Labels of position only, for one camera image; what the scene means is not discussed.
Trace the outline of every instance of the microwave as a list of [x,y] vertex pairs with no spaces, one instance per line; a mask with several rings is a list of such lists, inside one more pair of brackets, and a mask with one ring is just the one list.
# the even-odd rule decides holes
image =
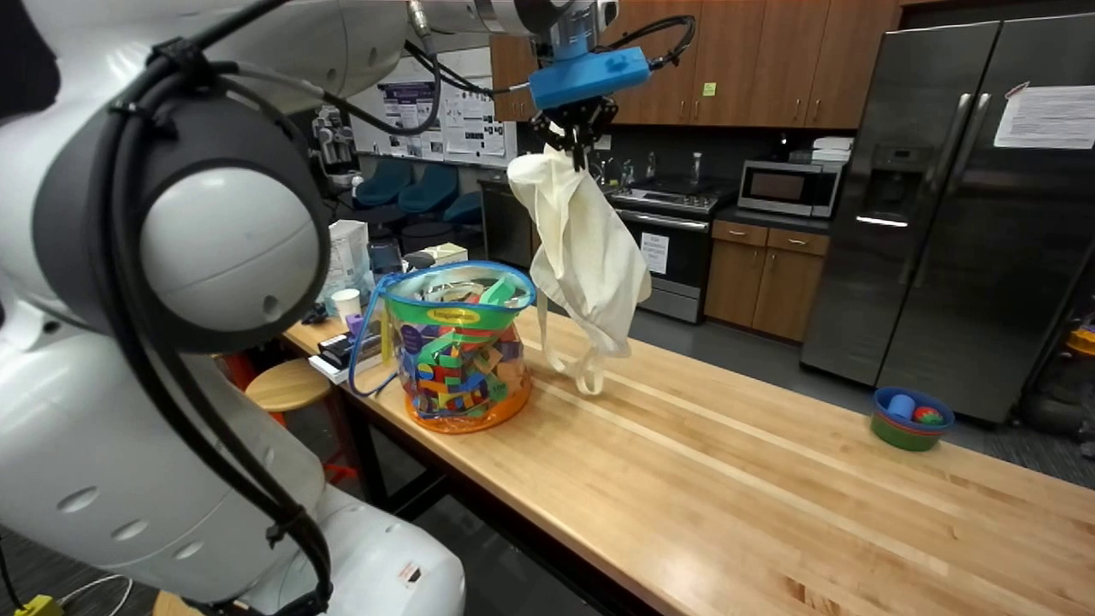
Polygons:
[[833,219],[847,166],[746,162],[744,211]]

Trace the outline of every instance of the plastic container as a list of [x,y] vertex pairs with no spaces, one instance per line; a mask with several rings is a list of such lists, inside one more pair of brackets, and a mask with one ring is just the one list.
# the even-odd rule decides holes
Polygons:
[[884,388],[874,393],[878,412],[871,413],[871,430],[905,452],[929,452],[937,439],[954,423],[954,412],[936,396],[918,390]]
[[386,291],[409,413],[448,436],[485,430],[532,396],[515,317],[534,303],[526,273],[470,260]]

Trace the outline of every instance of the stove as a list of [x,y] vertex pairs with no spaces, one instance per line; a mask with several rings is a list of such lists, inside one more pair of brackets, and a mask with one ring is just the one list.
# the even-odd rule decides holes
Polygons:
[[608,193],[614,210],[651,265],[651,299],[642,306],[643,311],[679,323],[702,317],[713,219],[731,198],[731,187],[693,187],[688,182]]

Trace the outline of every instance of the kitchen counter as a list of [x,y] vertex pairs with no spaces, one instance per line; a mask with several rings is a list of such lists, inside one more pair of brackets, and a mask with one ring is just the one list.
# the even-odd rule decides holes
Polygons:
[[805,230],[805,233],[827,233],[827,219],[791,219],[791,217],[767,217],[767,211],[740,211],[737,206],[725,206],[717,211],[717,219],[737,219],[751,226],[776,226],[776,230]]
[[[862,413],[643,342],[582,396],[537,315],[518,328],[534,396],[499,427],[426,430],[400,388],[364,405],[658,614],[1095,614],[1092,491],[950,443],[910,455]],[[549,331],[586,352],[575,323]]]

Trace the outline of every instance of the black cable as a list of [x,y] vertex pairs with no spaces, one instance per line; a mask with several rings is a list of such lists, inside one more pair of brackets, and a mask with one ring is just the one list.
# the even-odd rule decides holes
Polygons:
[[[215,470],[215,475],[223,475],[239,495],[247,495],[253,507],[259,507],[273,525],[277,535],[272,540],[277,540],[281,535],[293,535],[297,540],[297,547],[310,556],[310,563],[316,566],[318,587],[316,596],[318,607],[334,596],[334,582],[330,582],[330,551],[323,540],[323,530],[310,522],[305,507],[297,507],[281,487],[277,480],[247,452],[247,445],[232,436],[232,427],[213,412],[213,405],[206,399],[206,393],[198,390],[198,384],[193,381],[193,373],[182,368],[182,361],[159,342],[159,325],[149,323],[149,315],[142,311],[142,217],[131,211],[131,203],[142,203],[136,193],[136,179],[134,179],[134,166],[142,162],[142,136],[149,131],[149,118],[154,118],[154,111],[186,85],[186,76],[170,76],[166,80],[166,85],[152,89],[144,99],[136,99],[136,107],[144,111],[144,118],[123,118],[120,136],[116,136],[116,162],[115,166],[115,179],[111,179],[111,217],[105,217],[105,256],[111,256],[111,277],[115,277],[115,337],[120,338],[134,373],[142,377],[142,384],[149,390],[154,390],[154,399],[160,407],[160,413],[168,417],[168,423],[196,447],[196,455]],[[149,342],[159,349],[168,377],[186,390],[193,412],[206,422],[206,427],[213,427],[213,436],[230,447],[230,455],[247,470],[247,475],[230,467],[210,443],[201,430],[196,430],[196,423],[189,422],[189,413],[175,405],[175,396],[166,390],[166,384],[159,381],[159,371],[152,368],[152,357],[142,342],[142,337],[134,331],[149,331]]]
[[394,123],[385,123],[379,118],[359,111],[358,102],[316,85],[316,82],[305,82],[305,80],[293,80],[293,76],[277,76],[277,72],[264,72],[264,68],[247,68],[247,64],[232,64],[232,61],[223,61],[215,64],[218,76],[245,76],[245,80],[264,80],[264,82],[277,82],[277,85],[289,85],[289,89],[297,89],[297,94],[310,94],[316,97],[318,102],[330,102],[385,134],[397,134],[397,136],[413,136],[413,134],[426,134],[431,128],[437,128],[437,118],[443,118],[443,80],[436,76],[436,102],[431,102],[431,112],[429,119],[421,119],[418,128],[394,128]]
[[426,64],[429,72],[436,72],[443,82],[454,85],[454,89],[467,89],[467,94],[477,94],[477,97],[508,97],[508,94],[518,94],[525,85],[508,85],[508,89],[483,89],[477,82],[470,82],[467,76],[451,72],[437,55],[404,41],[404,53]]
[[[253,5],[245,14],[223,21],[218,26],[206,32],[196,38],[196,47],[201,44],[215,44],[218,38],[247,26],[250,21],[264,17],[269,12],[281,6],[283,0],[272,0],[272,5]],[[180,430],[180,439],[223,480],[230,484],[239,495],[247,495],[256,511],[264,511],[281,530],[289,530],[303,551],[310,556],[310,563],[316,566],[316,591],[295,599],[283,614],[323,614],[327,599],[334,596],[334,582],[330,582],[330,547],[323,540],[323,530],[316,526],[316,522],[310,522],[310,512],[293,503],[281,501],[283,491],[269,475],[269,470],[259,467],[247,467],[247,455],[239,455],[239,447],[232,447],[230,443],[238,436],[230,436],[226,447],[239,455],[239,467],[253,474],[256,484],[273,484],[277,491],[264,492],[253,487],[253,480],[239,475],[238,467],[230,467],[218,447],[213,443],[206,443],[206,436],[193,423],[193,417],[180,407],[180,399],[168,393],[168,388],[160,384],[149,345],[142,338],[142,331],[154,331],[154,325],[144,317],[142,311],[142,299],[134,299],[134,277],[142,273],[142,252],[134,243],[134,226],[136,217],[127,211],[131,198],[136,198],[136,179],[134,179],[134,162],[136,162],[136,143],[142,143],[142,131],[149,131],[144,123],[154,118],[159,102],[182,89],[186,76],[170,76],[182,72],[186,64],[180,64],[180,60],[193,60],[196,47],[189,47],[193,41],[182,41],[170,47],[170,55],[154,55],[154,61],[149,64],[149,72],[142,72],[120,97],[120,102],[115,107],[115,112],[105,112],[105,128],[104,128],[104,139],[99,139],[99,158],[93,168],[93,185],[99,187],[99,196],[93,196],[93,224],[96,224],[96,289],[104,293],[104,311],[105,323],[120,342],[120,352],[127,357],[136,384],[144,388],[144,393],[154,399],[154,407],[166,413],[166,422]],[[160,357],[166,368],[170,368],[170,377],[189,390],[193,373],[170,362],[170,352]]]
[[0,546],[0,580],[3,580],[3,588],[12,596],[12,607],[20,609],[20,591],[14,591],[14,582],[12,582],[12,573],[7,573],[7,558],[3,558],[3,546]]
[[250,5],[250,6],[245,6],[238,14],[230,14],[226,21],[218,21],[218,24],[206,26],[206,32],[198,32],[196,38],[189,38],[189,47],[193,53],[206,53],[206,47],[218,44],[223,38],[238,34],[239,26],[250,26],[253,21],[273,14],[281,5],[289,5],[289,0]]
[[683,41],[661,55],[658,61],[651,61],[651,72],[661,72],[665,64],[679,64],[686,47],[696,41],[696,17],[693,14],[671,14],[661,21],[643,24],[642,32],[623,34],[621,41],[607,44],[607,47],[623,47],[631,41],[651,38],[658,32],[671,32],[671,26],[686,26]]

